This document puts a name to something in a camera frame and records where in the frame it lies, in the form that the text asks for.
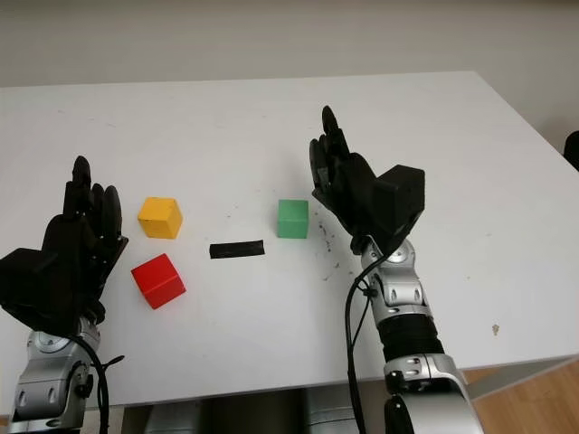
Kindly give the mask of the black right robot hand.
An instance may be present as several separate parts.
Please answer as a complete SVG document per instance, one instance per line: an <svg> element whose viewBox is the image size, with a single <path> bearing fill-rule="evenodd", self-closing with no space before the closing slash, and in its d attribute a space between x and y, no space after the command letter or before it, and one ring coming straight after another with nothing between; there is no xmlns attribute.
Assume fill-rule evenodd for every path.
<svg viewBox="0 0 579 434"><path fill-rule="evenodd" d="M365 159L349 150L330 106L322 109L321 117L323 134L309 143L312 195L334 213L352 236L350 249L359 256L369 243L366 199L375 176Z"/></svg>

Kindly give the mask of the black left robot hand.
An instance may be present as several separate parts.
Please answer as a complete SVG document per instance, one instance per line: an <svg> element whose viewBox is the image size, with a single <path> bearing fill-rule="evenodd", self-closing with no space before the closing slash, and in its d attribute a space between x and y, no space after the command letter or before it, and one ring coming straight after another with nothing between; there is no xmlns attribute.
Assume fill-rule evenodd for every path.
<svg viewBox="0 0 579 434"><path fill-rule="evenodd" d="M43 248L57 253L71 272L75 313L96 324L105 318L100 297L106 281L128 244L121 229L117 189L93 183L88 160L78 156L65 185L62 213L50 220Z"/></svg>

